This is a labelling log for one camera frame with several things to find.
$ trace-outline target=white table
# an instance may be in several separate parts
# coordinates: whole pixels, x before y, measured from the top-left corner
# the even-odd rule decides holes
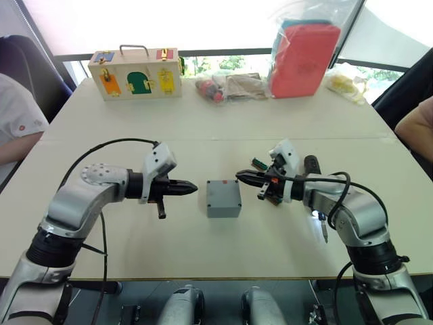
[[[85,107],[85,94],[89,96],[88,102],[93,103],[92,107]],[[5,211],[3,224],[7,225],[0,230],[0,246],[3,247],[0,276],[11,274],[20,253],[34,236],[63,174],[80,154],[115,137],[141,136],[166,141],[178,161],[170,178],[190,180],[199,191],[184,197],[167,197],[164,201],[166,220],[158,220],[154,204],[138,205],[136,200],[109,204],[104,213],[110,279],[333,278],[348,261],[346,249],[332,230],[329,230],[329,243],[324,243],[319,224],[309,217],[300,202],[275,207],[257,200],[258,188],[241,184],[243,206],[238,218],[208,219],[206,216],[206,180],[233,179],[237,171],[249,168],[253,156],[268,162],[267,151],[281,138],[290,137],[291,131],[291,140],[300,156],[315,154],[324,173],[348,171],[354,181],[378,193],[388,209],[391,237],[397,252],[411,258],[409,271],[412,274],[433,272],[433,252],[427,249],[433,247],[430,234],[433,185],[373,108],[354,107],[336,94],[321,89],[316,95],[318,99],[303,99],[319,103],[323,98],[322,107],[331,107],[322,115],[326,122],[318,132],[311,126],[319,127],[319,122],[306,110],[319,112],[320,108],[308,107],[302,99],[249,101],[225,107],[201,102],[201,98],[194,98],[192,94],[185,90],[184,100],[190,100],[189,106],[178,100],[182,105],[177,109],[185,110],[183,114],[172,111],[179,122],[174,132],[166,123],[157,128],[163,116],[156,107],[168,110],[168,106],[161,104],[164,100],[155,101],[155,107],[147,107],[145,111],[138,108],[139,102],[105,104],[93,81],[85,81],[0,195],[0,206]],[[232,124],[225,131],[215,125],[224,121],[220,114],[240,118],[240,112],[246,112],[248,107],[252,107],[251,123]],[[290,109],[296,112],[298,123],[287,113]],[[197,114],[210,121],[209,128],[200,128],[195,137],[190,129],[182,132],[180,128],[180,125],[187,125],[193,110],[197,124],[200,125]],[[80,120],[84,111],[88,111],[88,115],[76,125],[75,121]],[[262,111],[268,114],[261,115],[262,120],[257,121],[254,114]],[[357,115],[359,125],[352,129],[346,127],[340,122],[342,118],[335,115],[338,112],[348,123],[356,120],[351,113]],[[282,129],[285,125],[282,116],[290,120],[291,128]],[[255,129],[259,124],[272,125],[273,121],[278,127],[271,131],[264,128],[265,135]],[[332,136],[339,125],[344,132]],[[138,171],[149,151],[150,146],[145,144],[114,144],[90,155],[72,178],[77,177],[84,165],[98,162]],[[87,242],[101,247],[99,221]],[[101,271],[102,257],[82,250],[72,277],[101,278]]]

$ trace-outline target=black cable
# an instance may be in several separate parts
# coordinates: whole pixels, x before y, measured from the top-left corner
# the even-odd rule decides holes
[[[334,319],[336,321],[336,325],[341,325],[340,316],[338,315],[338,306],[337,306],[337,292],[338,287],[340,286],[341,278],[343,277],[344,272],[347,271],[347,269],[352,266],[352,262],[347,263],[340,271],[340,273],[337,275],[336,285],[334,286],[334,294],[333,294],[333,312],[334,312]]]
[[[277,174],[278,177],[281,177],[283,179],[285,179],[286,181],[324,181],[325,183],[341,183],[341,184],[346,184],[346,181],[343,181],[342,179],[327,179],[327,178],[293,178],[293,177],[287,177],[283,174],[281,174],[278,170],[274,169],[274,172]],[[358,183],[354,183],[354,182],[350,182],[351,186],[354,186],[356,188],[361,188],[362,190],[365,190],[367,193],[369,193],[371,196],[373,196],[377,202],[379,203],[379,205],[381,206],[381,208],[384,210],[385,213],[385,217],[386,217],[386,223],[388,223],[388,211],[386,210],[385,204],[382,201],[382,199],[373,191],[370,190],[368,187],[358,184]]]
[[[109,144],[115,144],[117,142],[125,142],[125,141],[135,141],[135,142],[145,142],[147,144],[153,144],[154,148],[159,144],[159,142],[157,141],[152,141],[152,140],[146,140],[146,139],[139,139],[136,137],[125,137],[122,139],[115,139],[115,140],[111,140],[108,142],[104,142],[102,144],[98,144],[96,147],[93,147],[92,149],[90,149],[89,151],[87,151],[85,154],[81,155],[72,165],[71,167],[69,167],[68,171],[66,172],[65,176],[63,176],[62,182],[59,185],[58,190],[65,185],[66,181],[68,180],[71,172],[75,169],[75,167],[84,159],[86,158],[88,155],[90,155],[92,152],[95,152]]]
[[[92,318],[92,323],[91,325],[96,325],[96,321],[97,321],[97,317],[99,315],[99,311],[101,309],[102,306],[102,301],[104,299],[104,294],[105,294],[105,289],[106,289],[106,284],[107,284],[107,272],[108,272],[108,268],[107,268],[107,262],[108,262],[108,252],[107,252],[107,234],[106,234],[106,221],[104,219],[104,214],[101,212],[101,223],[102,223],[102,242],[104,245],[104,278],[102,279],[102,284],[101,284],[101,292],[99,294],[99,299],[97,302],[97,305],[95,307],[95,311],[93,312],[93,318]]]
[[[346,198],[347,193],[349,192],[350,187],[350,175],[345,171],[339,171],[338,173],[334,173],[332,175],[344,175],[346,177],[346,185],[344,185],[343,192],[341,193],[337,203],[332,207],[331,212],[327,216],[327,224],[334,230],[336,230],[335,225],[332,223],[332,217],[336,214],[337,210],[342,206],[344,199]]]

